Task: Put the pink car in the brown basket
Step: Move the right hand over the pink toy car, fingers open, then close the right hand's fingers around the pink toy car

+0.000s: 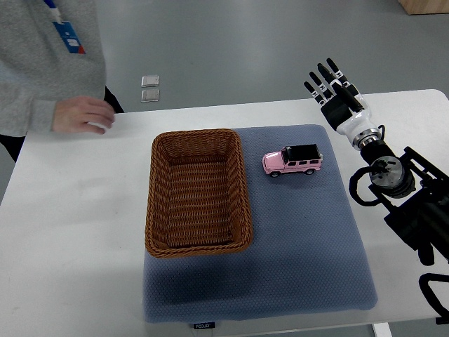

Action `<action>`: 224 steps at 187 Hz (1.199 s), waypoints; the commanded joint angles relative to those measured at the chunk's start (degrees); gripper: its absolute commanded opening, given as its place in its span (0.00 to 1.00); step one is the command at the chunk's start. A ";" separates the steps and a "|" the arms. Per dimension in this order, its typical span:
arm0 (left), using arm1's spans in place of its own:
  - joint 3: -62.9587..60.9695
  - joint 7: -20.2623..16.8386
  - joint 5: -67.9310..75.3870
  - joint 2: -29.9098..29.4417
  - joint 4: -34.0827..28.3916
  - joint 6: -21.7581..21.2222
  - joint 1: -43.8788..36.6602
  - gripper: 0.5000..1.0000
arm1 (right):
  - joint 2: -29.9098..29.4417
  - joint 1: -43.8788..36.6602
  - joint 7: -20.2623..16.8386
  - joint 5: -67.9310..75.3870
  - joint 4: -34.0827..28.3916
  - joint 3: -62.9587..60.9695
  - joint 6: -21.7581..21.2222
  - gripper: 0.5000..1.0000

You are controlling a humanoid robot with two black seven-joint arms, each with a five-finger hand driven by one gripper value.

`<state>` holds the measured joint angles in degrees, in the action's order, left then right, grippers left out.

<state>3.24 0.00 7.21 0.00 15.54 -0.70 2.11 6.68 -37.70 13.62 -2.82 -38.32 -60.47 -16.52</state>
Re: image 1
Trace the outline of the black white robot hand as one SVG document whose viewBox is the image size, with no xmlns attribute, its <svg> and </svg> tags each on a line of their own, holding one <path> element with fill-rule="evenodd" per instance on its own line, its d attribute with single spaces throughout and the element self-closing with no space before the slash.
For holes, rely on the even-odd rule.
<svg viewBox="0 0 449 337">
<path fill-rule="evenodd" d="M 309 76 L 316 89 L 308 81 L 304 82 L 304 87 L 321 106 L 326 121 L 334 131 L 346 136 L 352 147 L 364 147 L 380 140 L 381 131 L 370 120 L 371 110 L 363 96 L 355 85 L 350 84 L 332 58 L 327 58 L 326 62 L 333 73 L 322 63 L 317 65 L 326 84 L 314 72 L 310 72 Z"/>
</svg>

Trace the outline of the grey sweater forearm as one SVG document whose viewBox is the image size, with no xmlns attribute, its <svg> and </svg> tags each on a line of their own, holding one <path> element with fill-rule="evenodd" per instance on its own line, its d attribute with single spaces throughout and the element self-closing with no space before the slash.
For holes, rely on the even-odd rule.
<svg viewBox="0 0 449 337">
<path fill-rule="evenodd" d="M 55 105 L 59 97 L 27 84 L 26 77 L 16 74 L 1 61 L 1 134 L 25 136 L 29 131 L 52 129 Z"/>
</svg>

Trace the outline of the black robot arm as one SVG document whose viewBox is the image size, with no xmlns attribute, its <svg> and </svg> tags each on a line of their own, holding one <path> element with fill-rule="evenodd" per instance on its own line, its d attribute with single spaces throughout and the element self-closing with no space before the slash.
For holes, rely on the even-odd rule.
<svg viewBox="0 0 449 337">
<path fill-rule="evenodd" d="M 385 222 L 423 265 L 434 264 L 436 251 L 448 257 L 448 176 L 410 147 L 396 156 L 358 89 L 331 58 L 326 62 L 310 72 L 304 87 L 330 127 L 366 163 L 349 180 L 352 199 L 365 207 L 383 205 L 389 212 Z"/>
</svg>

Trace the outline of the person's bare hand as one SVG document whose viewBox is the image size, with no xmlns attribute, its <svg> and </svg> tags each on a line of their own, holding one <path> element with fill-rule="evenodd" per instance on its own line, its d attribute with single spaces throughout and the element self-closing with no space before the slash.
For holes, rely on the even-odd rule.
<svg viewBox="0 0 449 337">
<path fill-rule="evenodd" d="M 104 134 L 114 122 L 114 110 L 104 100 L 77 96 L 56 102 L 51 130 L 56 133 Z"/>
</svg>

